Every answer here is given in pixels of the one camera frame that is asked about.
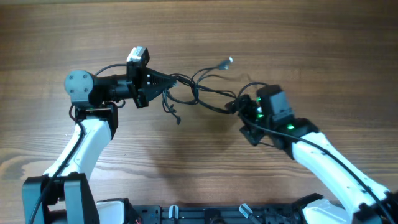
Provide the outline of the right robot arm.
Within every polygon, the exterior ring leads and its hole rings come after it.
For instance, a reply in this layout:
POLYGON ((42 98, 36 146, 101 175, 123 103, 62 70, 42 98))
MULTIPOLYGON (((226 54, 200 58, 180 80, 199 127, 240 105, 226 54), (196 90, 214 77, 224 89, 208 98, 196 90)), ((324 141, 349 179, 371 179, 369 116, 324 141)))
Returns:
POLYGON ((226 104, 253 146, 268 136, 275 148, 311 171, 338 199, 312 194, 293 204, 299 223, 397 223, 397 194, 347 160, 307 118, 297 118, 279 85, 263 83, 256 98, 240 91, 226 104))

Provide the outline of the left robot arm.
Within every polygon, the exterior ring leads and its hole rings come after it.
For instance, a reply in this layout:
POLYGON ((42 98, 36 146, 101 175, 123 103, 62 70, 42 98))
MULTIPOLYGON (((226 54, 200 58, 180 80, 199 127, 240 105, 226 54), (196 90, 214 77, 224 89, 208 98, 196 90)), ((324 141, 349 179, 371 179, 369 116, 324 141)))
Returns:
POLYGON ((65 79, 75 132, 58 159, 41 176, 22 186, 26 223, 142 223, 126 198, 95 202, 88 183, 103 149, 118 128, 120 101, 138 108, 176 84, 175 77, 149 69, 146 62, 125 63, 126 74, 101 77, 74 70, 65 79))

